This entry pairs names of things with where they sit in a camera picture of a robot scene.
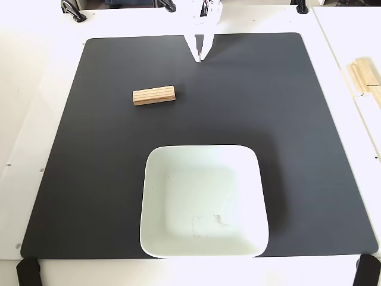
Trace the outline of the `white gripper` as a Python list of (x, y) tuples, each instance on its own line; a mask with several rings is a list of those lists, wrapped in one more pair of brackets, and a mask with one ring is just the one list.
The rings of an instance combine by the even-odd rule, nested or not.
[[(223, 10), (223, 4), (220, 0), (193, 0), (190, 1), (190, 22), (192, 24), (201, 24), (200, 32), (203, 35), (200, 60), (204, 61), (210, 52), (217, 23)], [(196, 45), (196, 37), (193, 26), (183, 26), (183, 36), (189, 47), (195, 62), (199, 61), (199, 53)]]

